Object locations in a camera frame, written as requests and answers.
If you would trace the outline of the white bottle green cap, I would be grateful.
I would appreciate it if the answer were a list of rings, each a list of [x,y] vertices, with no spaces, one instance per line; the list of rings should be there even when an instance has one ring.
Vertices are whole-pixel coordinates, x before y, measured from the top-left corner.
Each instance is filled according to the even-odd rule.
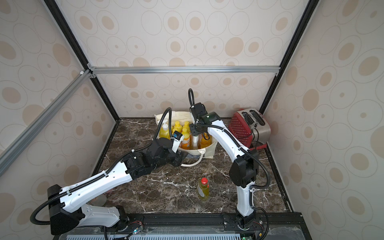
[[[197,150],[199,148],[199,136],[193,136],[192,138],[192,149]]]

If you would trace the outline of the orange bottle yellow cap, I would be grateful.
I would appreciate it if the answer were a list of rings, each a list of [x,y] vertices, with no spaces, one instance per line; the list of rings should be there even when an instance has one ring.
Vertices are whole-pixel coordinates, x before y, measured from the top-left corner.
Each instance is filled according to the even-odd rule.
[[[181,142],[181,148],[184,150],[190,150],[191,149],[191,133],[190,130],[187,128],[182,129],[182,135],[184,139]]]
[[[189,130],[190,129],[190,122],[185,121],[183,128],[186,128],[187,130]]]
[[[173,132],[179,132],[179,133],[182,133],[183,132],[183,126],[181,125],[181,123],[179,121],[176,121],[175,122],[175,126],[173,128]]]

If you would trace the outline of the orange pump dish soap bottle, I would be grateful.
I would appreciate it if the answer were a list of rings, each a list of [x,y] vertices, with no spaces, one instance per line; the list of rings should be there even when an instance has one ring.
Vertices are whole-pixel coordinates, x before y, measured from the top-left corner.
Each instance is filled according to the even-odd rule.
[[[207,148],[212,144],[212,137],[208,133],[202,133],[199,140],[200,149]]]

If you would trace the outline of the cream starry night tote bag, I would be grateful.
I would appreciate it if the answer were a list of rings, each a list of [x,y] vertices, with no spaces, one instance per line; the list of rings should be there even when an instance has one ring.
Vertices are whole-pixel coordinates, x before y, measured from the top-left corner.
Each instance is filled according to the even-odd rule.
[[[156,124],[158,125],[159,128],[161,128],[161,125],[162,125],[162,123],[160,123],[162,116],[163,116],[162,114],[155,115]],[[169,113],[166,113],[164,119],[168,120],[168,125],[169,125],[169,128],[171,128],[172,133],[173,133],[173,128],[175,126],[176,121],[179,121],[182,126],[184,126],[185,121],[189,121],[190,124],[193,123],[191,114],[189,112],[172,111],[171,118],[169,118]],[[202,159],[212,159],[215,155],[215,150],[216,150],[216,146],[217,146],[218,142],[213,137],[212,137],[212,144],[209,147],[200,149],[200,145],[199,145],[199,148],[197,150],[192,149],[192,138],[193,138],[193,135],[191,134],[191,149],[190,150],[182,149],[181,144],[180,144],[180,147],[178,148],[178,150],[187,152],[188,153],[187,158],[195,158],[198,160],[193,164],[181,164],[182,167],[194,167],[197,164],[199,164],[202,161]]]

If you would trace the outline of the yellow pump dish soap bottle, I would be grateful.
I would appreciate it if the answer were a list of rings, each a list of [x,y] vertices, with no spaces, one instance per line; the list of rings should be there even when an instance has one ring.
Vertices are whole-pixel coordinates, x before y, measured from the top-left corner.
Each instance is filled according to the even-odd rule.
[[[166,139],[171,138],[167,119],[163,120],[158,137],[159,138],[166,138]]]

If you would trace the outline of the yellow-green bottle red cap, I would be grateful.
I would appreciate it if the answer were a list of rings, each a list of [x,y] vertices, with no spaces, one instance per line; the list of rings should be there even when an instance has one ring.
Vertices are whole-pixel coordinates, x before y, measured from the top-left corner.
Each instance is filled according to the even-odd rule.
[[[207,178],[202,178],[197,186],[198,195],[201,199],[206,200],[210,194],[210,185]]]

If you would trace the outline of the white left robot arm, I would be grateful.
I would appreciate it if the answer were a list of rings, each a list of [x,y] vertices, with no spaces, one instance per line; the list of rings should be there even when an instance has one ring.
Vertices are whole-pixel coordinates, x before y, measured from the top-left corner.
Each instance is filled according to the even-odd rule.
[[[164,166],[179,167],[188,154],[172,149],[133,152],[120,157],[101,173],[67,187],[48,188],[52,235],[61,235],[83,226],[121,226],[127,220],[121,207],[92,207],[88,202],[105,192],[129,183]]]

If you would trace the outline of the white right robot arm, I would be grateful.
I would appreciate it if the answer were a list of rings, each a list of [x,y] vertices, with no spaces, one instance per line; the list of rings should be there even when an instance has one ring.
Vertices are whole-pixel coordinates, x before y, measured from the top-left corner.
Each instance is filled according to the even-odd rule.
[[[249,148],[241,144],[234,137],[215,113],[210,113],[200,118],[191,114],[191,117],[193,119],[193,124],[191,125],[191,132],[193,134],[208,133],[227,152],[232,161],[229,175],[232,182],[237,186],[237,214],[241,218],[252,216],[254,209],[251,207],[250,199],[252,185],[255,184],[258,173],[258,164],[250,156]]]

